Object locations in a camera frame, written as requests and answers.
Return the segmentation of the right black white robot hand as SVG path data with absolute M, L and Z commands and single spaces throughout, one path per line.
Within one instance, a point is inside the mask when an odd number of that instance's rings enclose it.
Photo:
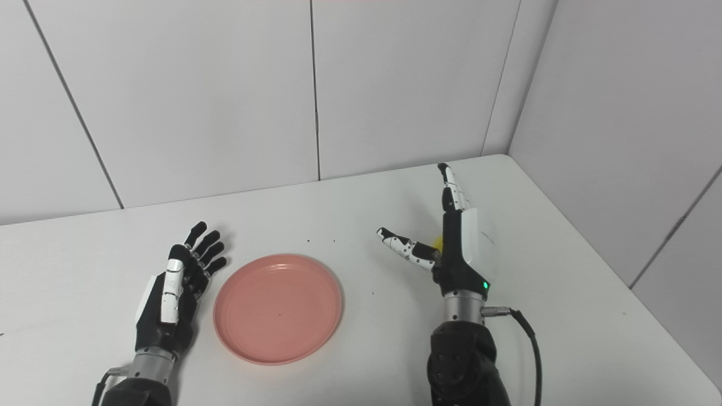
M 494 228 L 488 216 L 471 206 L 448 164 L 438 164 L 442 190 L 442 247 L 400 236 L 387 228 L 376 235 L 390 250 L 428 271 L 443 295 L 469 291 L 487 301 L 495 269 Z

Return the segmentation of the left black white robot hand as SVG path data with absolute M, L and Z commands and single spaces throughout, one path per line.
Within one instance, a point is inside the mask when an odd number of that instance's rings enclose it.
M 184 355 L 194 337 L 194 319 L 212 277 L 228 263 L 221 234 L 198 222 L 182 244 L 171 247 L 165 271 L 152 278 L 135 324 L 136 351 L 159 348 Z

